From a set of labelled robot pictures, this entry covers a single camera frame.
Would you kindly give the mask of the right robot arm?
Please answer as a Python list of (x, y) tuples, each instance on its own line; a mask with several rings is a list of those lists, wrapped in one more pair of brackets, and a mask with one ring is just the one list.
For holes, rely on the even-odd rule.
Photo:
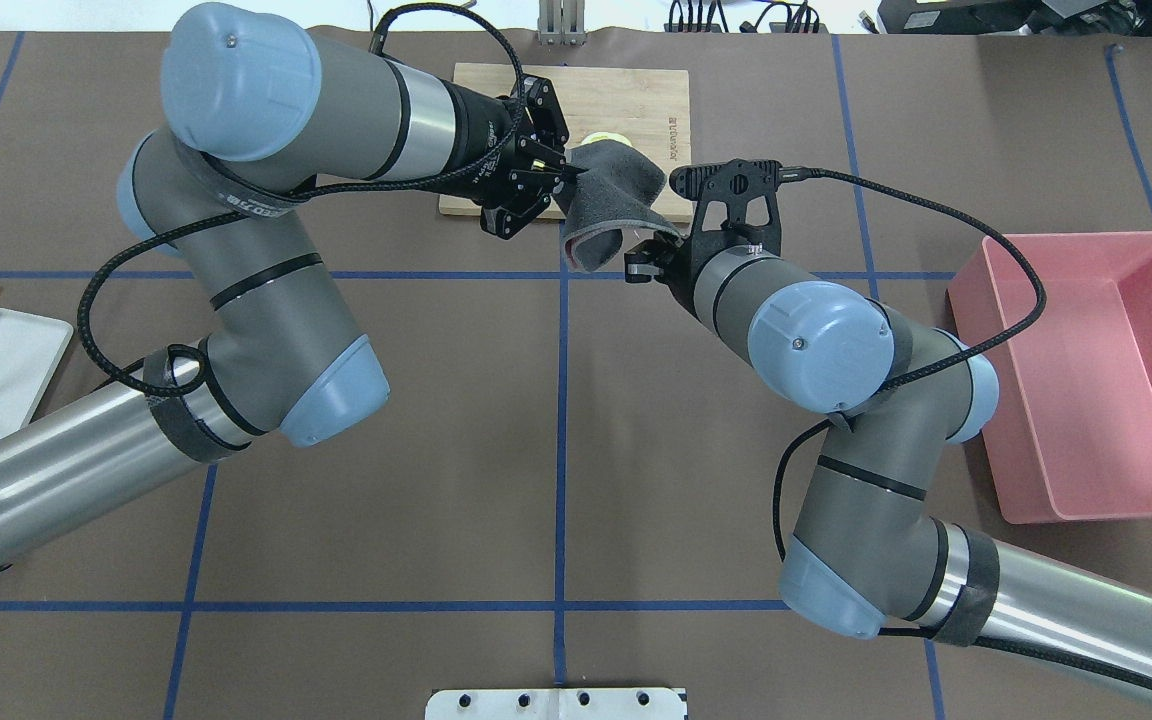
[(690, 266), (681, 242), (650, 240), (627, 252), (626, 281), (667, 285), (778, 396), (823, 415), (781, 541), (791, 611), (847, 638), (1010, 653), (1152, 702), (1152, 594), (925, 510), (945, 447), (995, 414), (988, 361), (882, 389), (963, 342), (750, 243)]

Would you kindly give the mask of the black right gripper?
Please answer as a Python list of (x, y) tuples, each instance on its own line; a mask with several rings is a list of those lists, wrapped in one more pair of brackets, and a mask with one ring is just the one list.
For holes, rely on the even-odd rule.
[(676, 301), (692, 301), (703, 260), (694, 238), (644, 240), (623, 253), (623, 281), (628, 285), (659, 283)]

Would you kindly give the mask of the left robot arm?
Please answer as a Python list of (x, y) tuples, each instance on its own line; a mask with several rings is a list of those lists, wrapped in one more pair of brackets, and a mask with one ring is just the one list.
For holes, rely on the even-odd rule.
[[(166, 122), (116, 184), (136, 245), (96, 270), (77, 306), (105, 386), (0, 439), (0, 573), (88, 521), (279, 430), (306, 447), (376, 414), (389, 384), (297, 217), (329, 194), (426, 191), (479, 206), (511, 238), (571, 182), (552, 81), (515, 50), (507, 94), (480, 94), (280, 15), (200, 3), (162, 55)], [(218, 316), (194, 343), (129, 366), (97, 346), (97, 293), (120, 265), (173, 247)]]

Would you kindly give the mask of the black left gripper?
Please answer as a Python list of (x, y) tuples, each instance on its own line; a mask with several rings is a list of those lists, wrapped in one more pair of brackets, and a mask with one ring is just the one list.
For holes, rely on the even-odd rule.
[(554, 82), (525, 76), (515, 94), (524, 119), (500, 150), (484, 199), (477, 200), (483, 232), (502, 240), (511, 240), (526, 223), (556, 209), (563, 184), (576, 183), (588, 172), (567, 162), (564, 146), (571, 132)]

